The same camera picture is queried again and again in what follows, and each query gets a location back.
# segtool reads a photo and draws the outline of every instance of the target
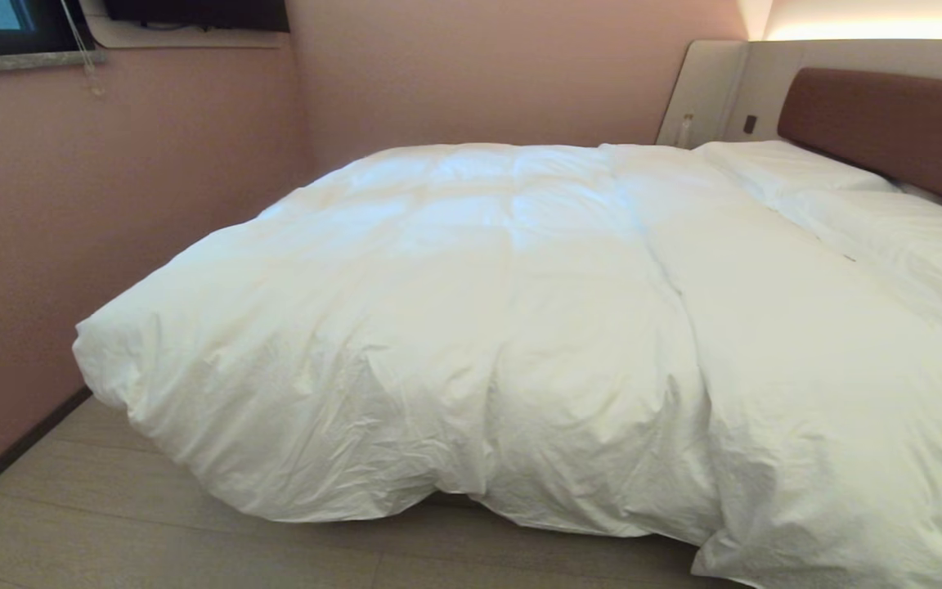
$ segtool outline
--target brown upholstered headboard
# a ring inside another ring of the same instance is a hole
[[[806,68],[780,135],[942,196],[942,81]]]

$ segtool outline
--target pillow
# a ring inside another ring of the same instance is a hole
[[[787,142],[711,142],[695,150],[763,205],[810,189],[898,191],[885,178]]]
[[[803,191],[777,211],[873,268],[908,306],[942,325],[942,206],[902,193]]]

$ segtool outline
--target television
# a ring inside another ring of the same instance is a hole
[[[285,0],[105,0],[112,20],[289,32]]]

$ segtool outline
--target floor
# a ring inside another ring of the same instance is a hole
[[[740,587],[692,577],[694,552],[520,528],[459,501],[375,522],[249,518],[96,400],[0,477],[0,588]]]

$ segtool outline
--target comforter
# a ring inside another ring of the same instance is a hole
[[[755,587],[942,588],[942,334],[690,152],[383,152],[78,334],[97,397],[247,514],[441,489]]]

